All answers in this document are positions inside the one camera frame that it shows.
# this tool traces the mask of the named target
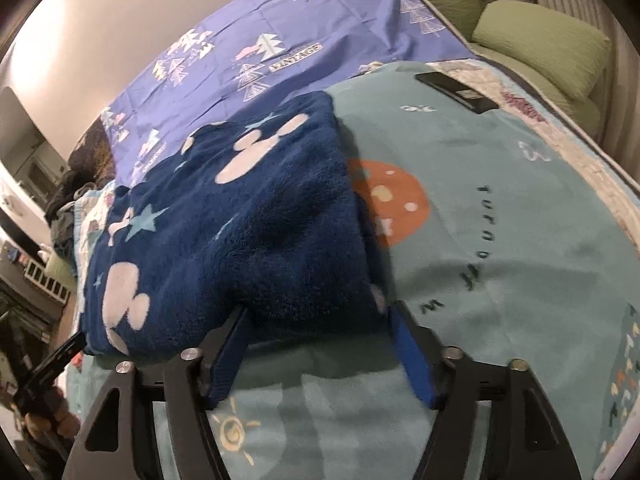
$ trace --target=teal blanket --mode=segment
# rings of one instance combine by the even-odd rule
[[[434,66],[501,110],[466,110],[417,82],[432,68],[413,62],[328,90],[353,187],[386,248],[394,284],[386,299],[404,300],[476,360],[530,362],[590,477],[624,427],[621,402],[630,410],[638,396],[638,371],[627,366],[640,347],[631,307],[640,304],[638,208],[597,157],[495,69]],[[81,415],[105,376],[89,360],[70,374]],[[176,478],[156,408],[165,475]],[[479,472],[487,414],[481,406],[468,478]],[[433,417],[386,336],[374,335],[251,349],[210,421],[232,478],[382,480],[412,477]]]

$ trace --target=orange mushroom print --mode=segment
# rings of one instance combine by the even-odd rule
[[[405,170],[376,160],[347,161],[354,191],[369,206],[376,235],[386,247],[414,233],[429,217],[429,199]]]

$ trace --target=dark blue fleece blanket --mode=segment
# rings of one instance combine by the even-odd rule
[[[383,283],[338,145],[332,99],[214,123],[119,187],[88,269],[88,351],[197,346],[234,306],[264,334],[370,330]]]

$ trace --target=black phone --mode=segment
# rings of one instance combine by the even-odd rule
[[[497,110],[500,108],[487,96],[442,72],[425,72],[423,74],[416,74],[415,78],[419,82],[429,85],[447,97],[454,99],[476,114],[483,114],[489,110]]]

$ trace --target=silver bolt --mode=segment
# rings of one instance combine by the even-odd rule
[[[513,359],[509,363],[509,368],[518,372],[526,372],[527,370],[529,370],[529,363],[527,363],[524,359]]]
[[[442,357],[444,357],[445,359],[450,359],[452,361],[460,361],[464,354],[465,353],[457,346],[447,346],[442,351]]]
[[[133,363],[131,361],[122,361],[116,365],[116,371],[119,374],[128,374],[133,370]]]
[[[196,357],[199,356],[199,348],[185,348],[182,352],[180,352],[180,357],[183,361],[193,361]]]

